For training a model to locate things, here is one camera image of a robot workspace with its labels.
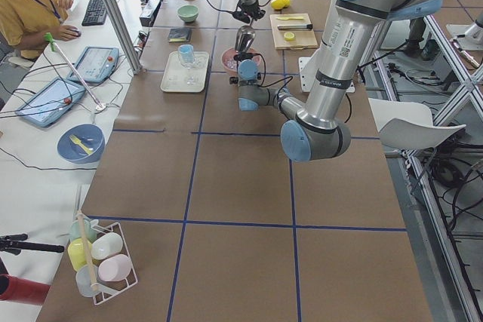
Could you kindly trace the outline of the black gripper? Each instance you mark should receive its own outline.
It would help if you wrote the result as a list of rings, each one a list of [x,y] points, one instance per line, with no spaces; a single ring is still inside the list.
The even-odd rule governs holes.
[[[260,8],[258,3],[246,5],[238,2],[236,9],[232,12],[232,16],[243,23],[253,23],[264,17],[265,11]]]
[[[239,53],[233,56],[233,59],[236,62],[242,62],[244,60],[252,60],[256,64],[260,63],[260,54],[259,53]]]

